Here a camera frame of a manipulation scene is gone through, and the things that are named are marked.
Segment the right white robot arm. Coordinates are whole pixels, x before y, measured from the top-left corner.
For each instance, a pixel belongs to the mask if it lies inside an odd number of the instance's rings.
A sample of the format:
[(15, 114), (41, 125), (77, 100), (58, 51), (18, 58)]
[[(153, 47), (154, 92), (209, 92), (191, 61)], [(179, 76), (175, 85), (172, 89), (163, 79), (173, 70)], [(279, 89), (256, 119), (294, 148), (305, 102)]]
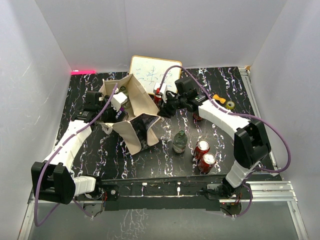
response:
[(158, 115), (171, 118), (176, 110), (187, 109), (210, 121), (232, 138), (235, 161), (223, 178), (219, 191), (230, 199), (235, 198), (240, 194), (245, 179), (271, 151), (264, 124), (260, 120), (235, 116), (231, 111), (217, 105), (208, 96), (199, 93), (190, 78), (178, 79), (175, 85), (178, 92), (168, 90), (164, 83), (154, 85)]

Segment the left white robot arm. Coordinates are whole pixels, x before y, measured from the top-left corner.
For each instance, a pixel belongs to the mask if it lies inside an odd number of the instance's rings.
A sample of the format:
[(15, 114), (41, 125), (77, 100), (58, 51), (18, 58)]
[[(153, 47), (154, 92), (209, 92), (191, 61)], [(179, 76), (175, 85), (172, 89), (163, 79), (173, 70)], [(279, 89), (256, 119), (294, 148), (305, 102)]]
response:
[(95, 125), (114, 123), (124, 114), (123, 104), (127, 96), (115, 91), (103, 95), (88, 91), (79, 110), (75, 110), (68, 128), (53, 151), (31, 167), (34, 196), (39, 200), (69, 204), (74, 197), (87, 194), (97, 200), (103, 195), (102, 185), (94, 176), (73, 177), (71, 168), (78, 151), (91, 135)]

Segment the purple Fanta can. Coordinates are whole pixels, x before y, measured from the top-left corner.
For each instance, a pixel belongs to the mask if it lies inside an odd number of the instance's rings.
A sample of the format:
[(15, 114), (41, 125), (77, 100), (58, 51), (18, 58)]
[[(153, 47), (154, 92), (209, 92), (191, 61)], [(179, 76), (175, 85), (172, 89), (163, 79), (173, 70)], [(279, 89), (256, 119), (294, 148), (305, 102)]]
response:
[(126, 121), (128, 119), (128, 113), (124, 108), (120, 108), (119, 111), (115, 115), (116, 122)]

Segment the clear glass bottle green cap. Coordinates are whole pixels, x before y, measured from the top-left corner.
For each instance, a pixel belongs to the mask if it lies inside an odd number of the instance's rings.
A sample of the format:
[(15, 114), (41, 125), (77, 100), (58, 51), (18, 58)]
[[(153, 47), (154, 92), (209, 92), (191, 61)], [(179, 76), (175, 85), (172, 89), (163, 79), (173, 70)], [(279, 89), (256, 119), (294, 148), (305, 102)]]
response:
[(127, 97), (127, 100), (129, 101), (129, 93), (128, 93), (128, 90), (127, 88), (123, 85), (120, 87), (120, 91)]

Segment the cream canvas tote bag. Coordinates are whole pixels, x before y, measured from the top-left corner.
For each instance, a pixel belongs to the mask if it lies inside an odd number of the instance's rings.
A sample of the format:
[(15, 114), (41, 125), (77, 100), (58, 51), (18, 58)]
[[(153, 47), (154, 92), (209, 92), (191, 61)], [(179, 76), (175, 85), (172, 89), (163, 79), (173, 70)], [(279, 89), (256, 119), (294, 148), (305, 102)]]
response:
[(114, 86), (118, 89), (126, 87), (131, 108), (127, 109), (128, 119), (111, 123), (104, 120), (100, 123), (103, 131), (110, 134), (112, 131), (118, 133), (124, 140), (131, 155), (135, 155), (159, 142), (158, 137), (152, 130), (152, 126), (161, 117), (157, 115), (159, 109), (153, 102), (142, 83), (133, 74), (120, 80), (104, 80), (100, 92), (104, 96), (111, 95)]

